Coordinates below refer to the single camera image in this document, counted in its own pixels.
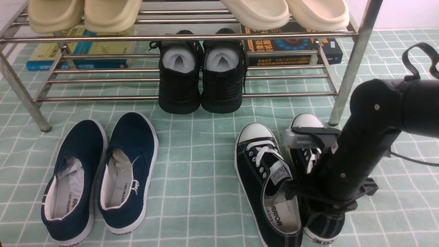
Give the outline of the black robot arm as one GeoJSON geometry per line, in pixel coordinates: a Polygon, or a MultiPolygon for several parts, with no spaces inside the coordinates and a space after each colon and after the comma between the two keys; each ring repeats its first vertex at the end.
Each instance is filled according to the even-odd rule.
{"type": "Polygon", "coordinates": [[[354,211],[357,199],[373,196],[379,187],[370,174],[402,132],[438,138],[438,92],[437,80],[374,79],[353,91],[351,115],[342,130],[285,130],[286,147],[321,150],[311,172],[286,189],[287,199],[311,201],[305,226],[323,214],[354,211]]]}

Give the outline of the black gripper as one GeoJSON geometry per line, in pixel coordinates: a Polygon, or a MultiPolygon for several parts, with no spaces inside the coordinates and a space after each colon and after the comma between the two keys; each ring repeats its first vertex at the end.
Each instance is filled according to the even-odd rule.
{"type": "Polygon", "coordinates": [[[348,200],[336,200],[317,190],[317,186],[311,177],[286,181],[285,197],[305,199],[306,209],[301,211],[302,226],[308,227],[317,217],[328,214],[343,214],[358,208],[357,199],[367,195],[373,196],[379,189],[373,178],[366,178],[359,189],[348,200]]]}

